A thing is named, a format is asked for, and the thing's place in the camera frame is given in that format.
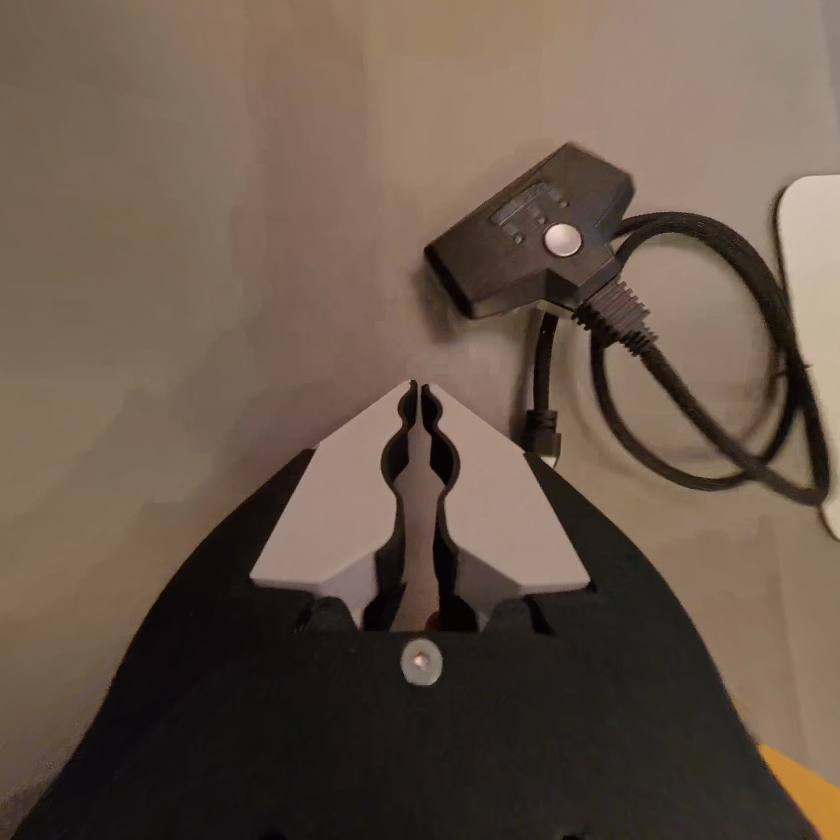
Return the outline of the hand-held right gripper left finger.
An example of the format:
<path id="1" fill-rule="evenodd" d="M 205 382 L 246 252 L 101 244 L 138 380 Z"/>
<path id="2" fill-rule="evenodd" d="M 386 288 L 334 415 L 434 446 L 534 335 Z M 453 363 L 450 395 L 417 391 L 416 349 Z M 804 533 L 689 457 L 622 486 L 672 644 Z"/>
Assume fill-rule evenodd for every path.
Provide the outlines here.
<path id="1" fill-rule="evenodd" d="M 254 585 L 336 599 L 360 629 L 389 629 L 405 583 L 404 501 L 418 390 L 405 381 L 312 452 L 262 549 Z"/>

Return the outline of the yellow plastic bin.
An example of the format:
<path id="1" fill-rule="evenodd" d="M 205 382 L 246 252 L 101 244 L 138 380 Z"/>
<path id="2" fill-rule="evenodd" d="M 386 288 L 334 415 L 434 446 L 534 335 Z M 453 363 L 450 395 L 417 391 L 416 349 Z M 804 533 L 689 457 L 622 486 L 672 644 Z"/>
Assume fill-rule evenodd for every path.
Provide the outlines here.
<path id="1" fill-rule="evenodd" d="M 759 752 L 819 837 L 839 839 L 839 788 L 767 744 Z"/>

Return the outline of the black HDMI switch box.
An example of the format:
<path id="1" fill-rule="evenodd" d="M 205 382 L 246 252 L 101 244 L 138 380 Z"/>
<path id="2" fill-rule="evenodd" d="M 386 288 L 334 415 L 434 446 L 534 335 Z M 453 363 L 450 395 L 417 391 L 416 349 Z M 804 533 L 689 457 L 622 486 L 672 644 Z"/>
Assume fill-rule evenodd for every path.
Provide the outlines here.
<path id="1" fill-rule="evenodd" d="M 617 278 L 632 176 L 566 143 L 424 249 L 456 308 L 486 319 L 541 301 L 574 312 Z"/>

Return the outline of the wooden book stand white base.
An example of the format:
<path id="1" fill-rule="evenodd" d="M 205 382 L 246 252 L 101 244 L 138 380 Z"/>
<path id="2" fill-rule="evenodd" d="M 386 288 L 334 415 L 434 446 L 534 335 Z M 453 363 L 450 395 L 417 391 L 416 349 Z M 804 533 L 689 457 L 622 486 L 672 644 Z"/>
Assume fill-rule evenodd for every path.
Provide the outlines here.
<path id="1" fill-rule="evenodd" d="M 839 174 L 804 176 L 783 192 L 776 231 L 797 337 L 832 467 L 822 519 L 839 538 Z"/>

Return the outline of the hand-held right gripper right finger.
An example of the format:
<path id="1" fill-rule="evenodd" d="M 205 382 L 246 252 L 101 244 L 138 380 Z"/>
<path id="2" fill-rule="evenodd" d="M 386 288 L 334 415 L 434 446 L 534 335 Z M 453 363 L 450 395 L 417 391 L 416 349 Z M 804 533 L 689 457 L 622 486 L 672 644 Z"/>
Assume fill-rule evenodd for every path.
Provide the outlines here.
<path id="1" fill-rule="evenodd" d="M 423 386 L 421 407 L 443 485 L 435 628 L 475 632 L 505 601 L 586 589 L 591 576 L 525 452 L 438 385 Z"/>

